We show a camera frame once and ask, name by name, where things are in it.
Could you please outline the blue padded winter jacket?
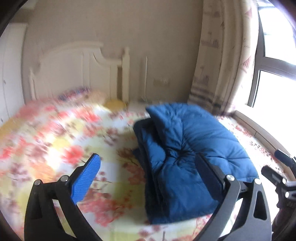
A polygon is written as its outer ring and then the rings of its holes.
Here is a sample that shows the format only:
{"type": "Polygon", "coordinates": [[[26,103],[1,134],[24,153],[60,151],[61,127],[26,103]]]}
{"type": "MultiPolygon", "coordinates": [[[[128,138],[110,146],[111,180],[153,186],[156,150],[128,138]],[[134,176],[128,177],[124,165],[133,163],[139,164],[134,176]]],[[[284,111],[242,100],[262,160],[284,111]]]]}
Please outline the blue padded winter jacket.
{"type": "Polygon", "coordinates": [[[237,138],[203,108],[169,103],[146,110],[149,117],[133,126],[138,141],[133,153],[145,172],[145,210],[151,224],[189,220],[217,208],[196,161],[206,158],[240,181],[258,177],[237,138]]]}

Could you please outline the floral bed sheet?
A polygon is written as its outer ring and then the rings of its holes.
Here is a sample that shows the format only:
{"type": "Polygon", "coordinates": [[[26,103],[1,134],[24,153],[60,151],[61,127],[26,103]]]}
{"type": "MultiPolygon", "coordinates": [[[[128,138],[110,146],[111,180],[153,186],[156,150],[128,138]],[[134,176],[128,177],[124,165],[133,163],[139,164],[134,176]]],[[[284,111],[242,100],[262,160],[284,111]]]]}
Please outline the floral bed sheet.
{"type": "Polygon", "coordinates": [[[55,182],[97,153],[101,168],[84,200],[84,217],[103,240],[193,240],[210,215],[152,225],[145,212],[144,170],[133,150],[144,110],[117,111],[97,103],[33,101],[1,126],[1,213],[24,239],[33,182],[55,182]]]}

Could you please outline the colourful patterned pillow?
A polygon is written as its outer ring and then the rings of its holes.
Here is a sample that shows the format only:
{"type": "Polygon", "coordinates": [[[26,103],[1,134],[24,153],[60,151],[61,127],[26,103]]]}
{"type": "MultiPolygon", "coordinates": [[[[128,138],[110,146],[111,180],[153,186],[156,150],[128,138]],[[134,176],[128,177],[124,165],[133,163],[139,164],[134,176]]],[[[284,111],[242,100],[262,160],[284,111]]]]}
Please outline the colourful patterned pillow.
{"type": "Polygon", "coordinates": [[[90,89],[87,87],[78,87],[76,89],[67,90],[66,92],[60,94],[57,99],[60,101],[77,100],[81,97],[84,97],[89,92],[90,89]]]}

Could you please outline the boat print curtain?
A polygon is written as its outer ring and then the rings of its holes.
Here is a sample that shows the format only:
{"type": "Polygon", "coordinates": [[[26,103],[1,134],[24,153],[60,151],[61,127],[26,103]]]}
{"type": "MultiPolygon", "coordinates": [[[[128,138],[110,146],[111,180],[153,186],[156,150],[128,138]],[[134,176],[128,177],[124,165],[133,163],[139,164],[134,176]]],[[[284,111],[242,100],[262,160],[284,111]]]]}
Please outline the boat print curtain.
{"type": "Polygon", "coordinates": [[[259,32],[256,1],[204,1],[201,39],[188,102],[213,115],[247,103],[259,32]]]}

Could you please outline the yellow pillow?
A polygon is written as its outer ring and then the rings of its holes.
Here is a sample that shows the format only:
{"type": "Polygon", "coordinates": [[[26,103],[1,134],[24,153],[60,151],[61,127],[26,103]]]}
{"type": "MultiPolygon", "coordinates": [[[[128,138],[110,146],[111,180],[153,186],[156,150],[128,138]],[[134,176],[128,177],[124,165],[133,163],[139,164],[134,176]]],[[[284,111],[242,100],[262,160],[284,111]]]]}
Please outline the yellow pillow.
{"type": "Polygon", "coordinates": [[[112,99],[107,101],[104,104],[104,107],[109,109],[112,112],[118,112],[126,110],[127,104],[124,101],[121,101],[119,99],[112,99]]]}

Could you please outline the beige dotted pillow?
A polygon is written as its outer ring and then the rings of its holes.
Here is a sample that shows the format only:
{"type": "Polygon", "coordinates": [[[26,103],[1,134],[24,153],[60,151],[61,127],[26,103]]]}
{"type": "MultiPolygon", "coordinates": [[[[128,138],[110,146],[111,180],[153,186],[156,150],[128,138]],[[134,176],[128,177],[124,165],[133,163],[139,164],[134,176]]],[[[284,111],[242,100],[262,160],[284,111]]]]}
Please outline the beige dotted pillow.
{"type": "Polygon", "coordinates": [[[108,101],[108,96],[100,90],[93,90],[88,94],[88,101],[90,103],[104,105],[108,101]]]}

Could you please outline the white nightstand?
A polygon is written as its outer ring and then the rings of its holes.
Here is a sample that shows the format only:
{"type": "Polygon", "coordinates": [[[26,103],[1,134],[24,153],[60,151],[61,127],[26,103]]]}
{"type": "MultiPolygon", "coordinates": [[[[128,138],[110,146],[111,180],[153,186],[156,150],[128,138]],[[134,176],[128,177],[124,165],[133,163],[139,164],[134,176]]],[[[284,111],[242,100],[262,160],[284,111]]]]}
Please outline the white nightstand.
{"type": "Polygon", "coordinates": [[[145,102],[145,101],[131,101],[128,103],[128,107],[127,107],[127,110],[128,111],[132,111],[132,112],[137,112],[137,113],[142,113],[142,112],[145,112],[145,108],[150,106],[150,105],[153,105],[153,104],[157,104],[158,102],[157,101],[148,101],[148,102],[145,102]]]}

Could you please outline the silver desk lamp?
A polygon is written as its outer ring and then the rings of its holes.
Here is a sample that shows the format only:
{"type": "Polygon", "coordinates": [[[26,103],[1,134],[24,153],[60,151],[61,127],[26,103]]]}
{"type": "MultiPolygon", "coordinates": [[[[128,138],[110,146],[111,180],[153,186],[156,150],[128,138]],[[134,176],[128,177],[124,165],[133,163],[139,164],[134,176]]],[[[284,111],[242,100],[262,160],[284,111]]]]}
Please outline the silver desk lamp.
{"type": "Polygon", "coordinates": [[[142,78],[142,84],[140,86],[140,102],[151,104],[152,101],[147,97],[147,82],[148,82],[148,70],[149,70],[149,58],[148,56],[145,56],[144,58],[144,65],[143,65],[143,78],[142,78]]]}

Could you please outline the white wooden headboard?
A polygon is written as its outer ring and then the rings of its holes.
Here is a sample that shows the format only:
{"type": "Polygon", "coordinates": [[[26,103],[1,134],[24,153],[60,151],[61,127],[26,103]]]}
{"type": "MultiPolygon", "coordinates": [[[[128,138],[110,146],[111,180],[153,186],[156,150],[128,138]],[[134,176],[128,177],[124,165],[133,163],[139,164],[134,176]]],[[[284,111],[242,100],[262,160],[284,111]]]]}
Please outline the white wooden headboard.
{"type": "Polygon", "coordinates": [[[51,49],[39,59],[37,71],[30,71],[33,100],[59,96],[78,87],[100,90],[109,99],[130,100],[130,49],[119,59],[105,58],[103,44],[78,41],[51,49]]]}

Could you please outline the white wardrobe door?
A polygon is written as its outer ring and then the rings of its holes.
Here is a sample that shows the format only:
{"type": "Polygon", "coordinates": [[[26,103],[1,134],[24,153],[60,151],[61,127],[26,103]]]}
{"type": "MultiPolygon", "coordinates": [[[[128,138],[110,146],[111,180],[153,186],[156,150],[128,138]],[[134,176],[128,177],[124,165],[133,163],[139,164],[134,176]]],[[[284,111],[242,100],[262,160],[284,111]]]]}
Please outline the white wardrobe door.
{"type": "Polygon", "coordinates": [[[26,30],[25,23],[11,23],[1,35],[1,125],[24,105],[22,56],[26,30]]]}

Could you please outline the window frame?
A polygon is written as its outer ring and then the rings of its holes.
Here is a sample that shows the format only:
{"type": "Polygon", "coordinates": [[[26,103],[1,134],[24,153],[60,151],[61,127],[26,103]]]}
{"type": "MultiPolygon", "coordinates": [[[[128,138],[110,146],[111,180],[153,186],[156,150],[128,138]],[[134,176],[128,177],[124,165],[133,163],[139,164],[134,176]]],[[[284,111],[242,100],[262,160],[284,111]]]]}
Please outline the window frame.
{"type": "Polygon", "coordinates": [[[295,105],[295,23],[278,1],[257,1],[259,34],[248,106],[295,105]]]}

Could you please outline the wall socket plate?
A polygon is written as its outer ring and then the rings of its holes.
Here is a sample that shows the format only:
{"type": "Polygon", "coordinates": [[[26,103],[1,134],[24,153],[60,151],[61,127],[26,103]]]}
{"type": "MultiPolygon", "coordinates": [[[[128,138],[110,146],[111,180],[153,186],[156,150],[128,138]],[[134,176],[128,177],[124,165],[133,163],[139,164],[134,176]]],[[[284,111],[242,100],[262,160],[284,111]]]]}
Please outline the wall socket plate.
{"type": "Polygon", "coordinates": [[[159,78],[153,80],[154,86],[160,86],[160,87],[169,87],[170,86],[170,80],[168,78],[159,78]]]}

